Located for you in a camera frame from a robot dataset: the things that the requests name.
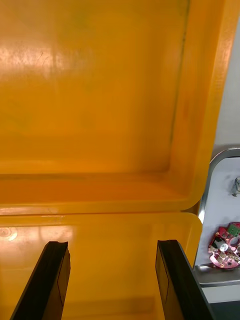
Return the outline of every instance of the glossy yellow surface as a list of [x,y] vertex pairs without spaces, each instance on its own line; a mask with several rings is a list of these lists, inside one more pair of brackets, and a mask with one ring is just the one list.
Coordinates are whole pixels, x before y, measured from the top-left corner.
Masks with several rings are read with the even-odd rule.
[[191,265],[202,224],[191,213],[0,217],[0,319],[11,313],[48,241],[69,243],[63,320],[163,320],[157,241],[177,239]]
[[239,0],[1,0],[0,213],[203,192]]

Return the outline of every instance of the yellow tray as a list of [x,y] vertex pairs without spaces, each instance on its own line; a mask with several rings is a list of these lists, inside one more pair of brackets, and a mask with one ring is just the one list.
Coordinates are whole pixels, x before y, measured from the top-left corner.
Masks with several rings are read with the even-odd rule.
[[9,320],[48,241],[68,241],[62,320],[164,319],[157,241],[177,239],[191,265],[202,224],[191,213],[0,217],[0,319]]
[[0,2],[0,213],[187,209],[239,0]]

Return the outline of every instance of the metal frame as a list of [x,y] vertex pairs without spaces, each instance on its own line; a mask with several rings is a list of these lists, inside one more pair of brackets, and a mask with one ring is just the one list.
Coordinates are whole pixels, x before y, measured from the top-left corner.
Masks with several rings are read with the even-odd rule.
[[[232,147],[219,152],[210,162],[205,191],[200,200],[198,217],[203,223],[206,213],[206,204],[209,194],[209,187],[213,171],[216,165],[226,158],[240,157],[240,147]],[[220,287],[240,284],[240,268],[223,272],[217,268],[213,268],[211,263],[200,264],[194,266],[194,272],[202,288]]]

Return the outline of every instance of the yellow plastic tray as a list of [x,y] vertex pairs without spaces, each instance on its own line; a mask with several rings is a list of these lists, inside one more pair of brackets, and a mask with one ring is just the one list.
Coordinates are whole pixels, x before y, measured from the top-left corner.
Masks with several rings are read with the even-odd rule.
[[62,320],[163,320],[157,241],[177,239],[193,265],[201,230],[191,213],[1,216],[0,319],[9,320],[45,244],[68,241]]
[[0,213],[196,203],[238,5],[2,0]]

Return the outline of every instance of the pink circuit board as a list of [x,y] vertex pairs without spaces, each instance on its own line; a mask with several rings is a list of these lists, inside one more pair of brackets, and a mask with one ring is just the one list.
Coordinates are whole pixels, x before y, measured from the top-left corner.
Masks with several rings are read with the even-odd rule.
[[231,222],[227,228],[220,226],[214,234],[208,253],[211,262],[221,269],[240,266],[240,222]]

